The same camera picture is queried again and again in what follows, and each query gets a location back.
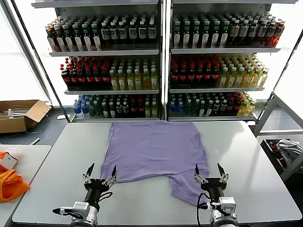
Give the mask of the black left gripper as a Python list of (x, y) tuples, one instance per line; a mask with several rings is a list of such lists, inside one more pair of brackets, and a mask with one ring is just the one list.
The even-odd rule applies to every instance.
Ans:
[(116, 176), (116, 165), (113, 168), (111, 175), (106, 179), (91, 179), (91, 174), (93, 172), (94, 164), (87, 169), (85, 173), (82, 174), (84, 180), (84, 187), (87, 190), (86, 197), (84, 201), (102, 201), (111, 197), (111, 192), (109, 188), (114, 185), (117, 181)]

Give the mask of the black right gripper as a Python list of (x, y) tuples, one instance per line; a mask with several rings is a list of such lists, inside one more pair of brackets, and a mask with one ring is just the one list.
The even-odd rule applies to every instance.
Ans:
[(210, 177), (204, 178), (196, 164), (194, 179), (201, 185), (201, 189), (207, 191), (211, 200), (219, 201), (220, 197), (224, 197), (223, 191), (227, 187), (227, 181), (229, 179), (229, 174), (225, 172), (224, 168), (217, 163), (220, 177)]

